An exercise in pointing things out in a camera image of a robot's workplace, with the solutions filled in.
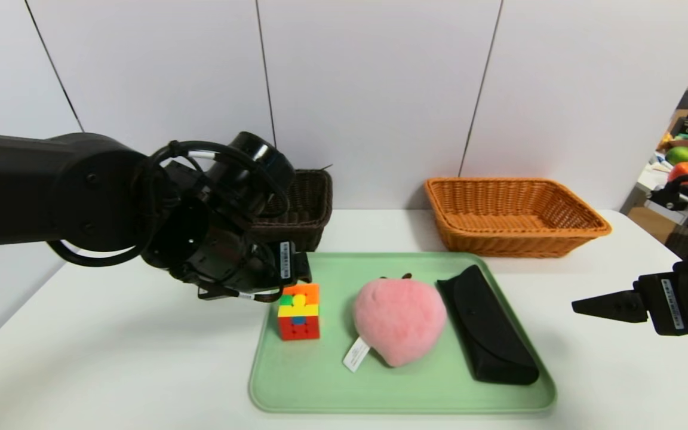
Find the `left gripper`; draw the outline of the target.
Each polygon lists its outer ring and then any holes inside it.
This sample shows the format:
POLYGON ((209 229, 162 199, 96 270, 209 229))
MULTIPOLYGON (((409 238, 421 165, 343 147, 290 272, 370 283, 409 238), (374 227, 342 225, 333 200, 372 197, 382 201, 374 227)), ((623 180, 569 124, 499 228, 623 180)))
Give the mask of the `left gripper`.
POLYGON ((241 291, 270 291, 290 285, 295 280, 312 283, 308 254, 296 253, 289 240, 259 242, 242 238, 241 291))

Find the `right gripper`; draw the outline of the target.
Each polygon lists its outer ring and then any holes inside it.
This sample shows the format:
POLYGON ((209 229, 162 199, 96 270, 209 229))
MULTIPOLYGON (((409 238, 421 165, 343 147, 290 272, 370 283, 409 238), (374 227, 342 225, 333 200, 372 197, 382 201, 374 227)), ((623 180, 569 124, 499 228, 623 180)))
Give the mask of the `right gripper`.
POLYGON ((677 262, 671 272, 640 276, 634 290, 574 300, 572 310, 633 324, 649 316, 658 335, 688 335, 688 260, 677 262))

